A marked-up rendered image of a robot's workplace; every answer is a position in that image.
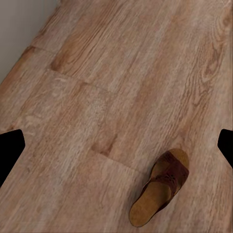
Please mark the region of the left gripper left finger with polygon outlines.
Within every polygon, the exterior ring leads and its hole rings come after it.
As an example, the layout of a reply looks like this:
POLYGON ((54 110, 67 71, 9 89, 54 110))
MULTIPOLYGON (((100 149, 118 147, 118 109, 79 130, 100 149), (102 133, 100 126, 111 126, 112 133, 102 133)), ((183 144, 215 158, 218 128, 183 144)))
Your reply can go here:
POLYGON ((0 187, 24 148, 25 141, 20 129, 0 134, 0 187))

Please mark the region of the sandal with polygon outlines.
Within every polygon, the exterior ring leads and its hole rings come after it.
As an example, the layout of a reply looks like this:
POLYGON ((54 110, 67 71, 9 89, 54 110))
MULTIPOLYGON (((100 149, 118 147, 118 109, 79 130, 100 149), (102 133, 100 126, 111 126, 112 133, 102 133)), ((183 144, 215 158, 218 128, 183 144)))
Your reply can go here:
POLYGON ((135 227, 146 225, 152 217, 170 204, 189 175, 189 158, 182 149, 164 152, 154 163, 143 191, 129 211, 135 227))

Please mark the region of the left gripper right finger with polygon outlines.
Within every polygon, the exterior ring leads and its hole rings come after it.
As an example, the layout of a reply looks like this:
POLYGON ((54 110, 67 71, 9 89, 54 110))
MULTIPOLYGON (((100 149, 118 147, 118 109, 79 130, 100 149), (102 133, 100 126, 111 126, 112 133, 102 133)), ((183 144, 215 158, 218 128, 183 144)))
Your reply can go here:
POLYGON ((233 168, 233 131, 222 129, 217 146, 233 168))

